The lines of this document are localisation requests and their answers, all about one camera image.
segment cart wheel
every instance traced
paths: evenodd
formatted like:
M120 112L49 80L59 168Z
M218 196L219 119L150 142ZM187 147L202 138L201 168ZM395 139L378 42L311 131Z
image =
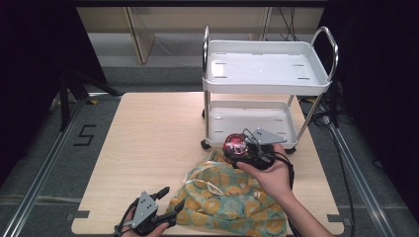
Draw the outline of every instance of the cart wheel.
M201 146L204 150L210 149L210 145L208 145L205 140L201 141Z
M296 152L295 147L291 148L291 149L286 149L286 153L287 154L293 154L294 152Z

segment floral cloth bag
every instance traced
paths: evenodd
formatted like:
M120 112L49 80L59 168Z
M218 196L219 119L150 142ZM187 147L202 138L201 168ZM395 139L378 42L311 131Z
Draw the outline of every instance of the floral cloth bag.
M227 164L221 151L214 150L186 175L167 211L183 199L185 206L176 220L179 225L257 237L287 235L282 208L252 176Z

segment hand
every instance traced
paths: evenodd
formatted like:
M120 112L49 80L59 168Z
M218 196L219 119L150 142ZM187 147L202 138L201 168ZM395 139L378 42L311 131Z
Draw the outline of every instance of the hand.
M284 147L281 144L273 144L274 151L285 154ZM290 175L288 166L279 160L266 170L258 170L252 165L237 162L238 168L252 175L265 193L276 200L281 200L292 195L290 187Z
M132 220L134 214L135 214L135 207L129 211L128 215L126 216L126 221ZM169 223L163 223L163 224L157 226L153 230L153 232L146 235L146 237L159 237L163 234L163 232L167 229L167 227L169 227ZM133 232L132 229L129 226L124 226L121 232L122 233L125 232L123 234L123 237L138 237L139 236L135 232Z

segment white metal cart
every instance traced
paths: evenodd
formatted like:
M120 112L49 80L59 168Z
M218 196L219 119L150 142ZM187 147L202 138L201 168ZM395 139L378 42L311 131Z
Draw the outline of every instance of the white metal cart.
M325 33L333 49L326 73L314 42ZM326 27L311 43L304 41L210 40L206 26L203 45L203 88L206 139L203 148L221 147L226 136L259 127L286 139L294 151L322 95L328 90L338 63L338 46ZM210 94L290 95L281 101L212 101ZM317 96L304 124L295 129L290 112L293 96Z

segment gray floor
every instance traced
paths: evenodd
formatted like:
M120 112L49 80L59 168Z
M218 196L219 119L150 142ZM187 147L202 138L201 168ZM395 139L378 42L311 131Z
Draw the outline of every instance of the gray floor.
M247 40L245 35L215 35L212 38ZM123 92L202 91L201 35L158 35L145 65L136 62L128 35L91 35L91 40L109 84L115 89ZM94 87L87 88L89 92L100 92ZM96 104L82 107L20 236L76 236L71 232L71 214L78 208L118 104L118 99L98 100ZM309 104L301 106L307 112ZM394 236L419 236L418 223L385 171L373 164L376 158L356 124L348 115L341 115L339 119L340 131L388 218ZM79 137L86 124L95 125L85 129L85 133L94 135L92 142L89 146L75 146L87 141L86 137ZM30 188L58 136L60 126L60 108L56 106L44 121L27 156L19 162L0 190L0 230L7 226ZM311 123L309 130L340 214L347 223L341 236L350 236L351 226L348 223L351 221L355 222L355 236L380 236L353 177L345 169L355 211L355 219L351 218L339 155L328 129Z

